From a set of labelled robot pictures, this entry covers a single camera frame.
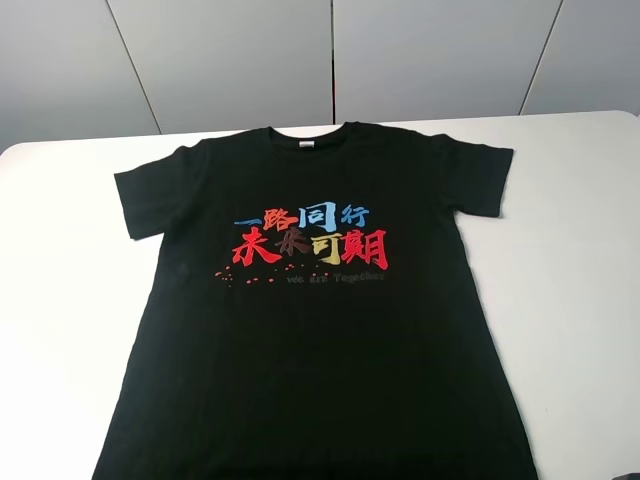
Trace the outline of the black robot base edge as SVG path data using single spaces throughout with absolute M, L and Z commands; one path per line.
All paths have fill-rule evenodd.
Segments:
M 613 478 L 613 480 L 640 480 L 639 472 L 626 473 Z

